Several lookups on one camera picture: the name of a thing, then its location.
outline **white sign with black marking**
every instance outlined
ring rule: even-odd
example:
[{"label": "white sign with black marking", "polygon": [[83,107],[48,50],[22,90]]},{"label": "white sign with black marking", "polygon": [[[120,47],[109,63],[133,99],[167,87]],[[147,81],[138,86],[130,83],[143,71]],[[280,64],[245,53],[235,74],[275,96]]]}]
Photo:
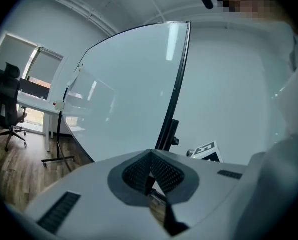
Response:
[{"label": "white sign with black marking", "polygon": [[219,163],[224,162],[216,141],[197,147],[191,158]]}]

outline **ceiling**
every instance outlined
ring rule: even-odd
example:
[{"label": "ceiling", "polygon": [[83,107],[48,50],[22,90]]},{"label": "ceiling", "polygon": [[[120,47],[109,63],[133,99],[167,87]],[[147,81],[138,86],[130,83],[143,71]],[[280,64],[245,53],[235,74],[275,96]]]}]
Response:
[{"label": "ceiling", "polygon": [[108,36],[138,26],[167,21],[191,21],[196,26],[215,22],[232,25],[243,21],[243,24],[248,24],[239,14],[224,12],[216,1],[213,1],[215,7],[212,10],[206,9],[201,0],[55,1],[84,16]]}]

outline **black office chair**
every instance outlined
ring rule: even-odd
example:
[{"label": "black office chair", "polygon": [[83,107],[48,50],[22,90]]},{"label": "black office chair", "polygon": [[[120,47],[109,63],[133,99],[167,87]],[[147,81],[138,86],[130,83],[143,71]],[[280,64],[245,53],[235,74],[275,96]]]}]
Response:
[{"label": "black office chair", "polygon": [[17,124],[24,122],[27,114],[25,107],[22,107],[23,112],[17,111],[17,99],[20,89],[20,82],[17,78],[20,76],[20,70],[17,66],[6,64],[4,74],[0,74],[0,126],[8,131],[0,133],[0,136],[9,135],[4,148],[8,152],[8,144],[12,136],[23,140],[24,146],[27,147],[26,140],[17,134],[23,132],[26,135],[26,131],[15,129]]}]

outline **wood plank flooring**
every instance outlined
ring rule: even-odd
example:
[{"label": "wood plank flooring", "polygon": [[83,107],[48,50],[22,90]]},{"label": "wood plank flooring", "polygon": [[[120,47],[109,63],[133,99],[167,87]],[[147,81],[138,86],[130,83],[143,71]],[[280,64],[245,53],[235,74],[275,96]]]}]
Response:
[{"label": "wood plank flooring", "polygon": [[[0,137],[0,195],[6,203],[24,211],[31,200],[69,171],[63,161],[48,162],[47,168],[41,162],[57,157],[56,138],[50,139],[50,153],[43,135],[27,132],[27,147],[21,139],[12,137],[9,151],[5,152],[7,138]],[[73,171],[86,164],[73,138],[61,137],[60,144],[65,156],[75,156],[75,162],[68,160]]]}]

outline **desk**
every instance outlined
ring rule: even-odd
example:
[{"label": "desk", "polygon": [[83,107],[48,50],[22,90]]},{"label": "desk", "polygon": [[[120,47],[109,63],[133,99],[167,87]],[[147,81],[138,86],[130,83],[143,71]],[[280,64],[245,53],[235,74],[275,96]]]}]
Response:
[{"label": "desk", "polygon": [[55,109],[55,106],[49,103],[48,101],[28,95],[23,92],[19,92],[17,103],[20,106],[24,106],[28,109],[37,110],[47,114],[47,117],[45,117],[45,120],[46,120],[45,147],[47,151],[50,152],[50,145],[49,145],[50,121],[52,120],[53,115],[59,115],[59,111],[57,111]]}]

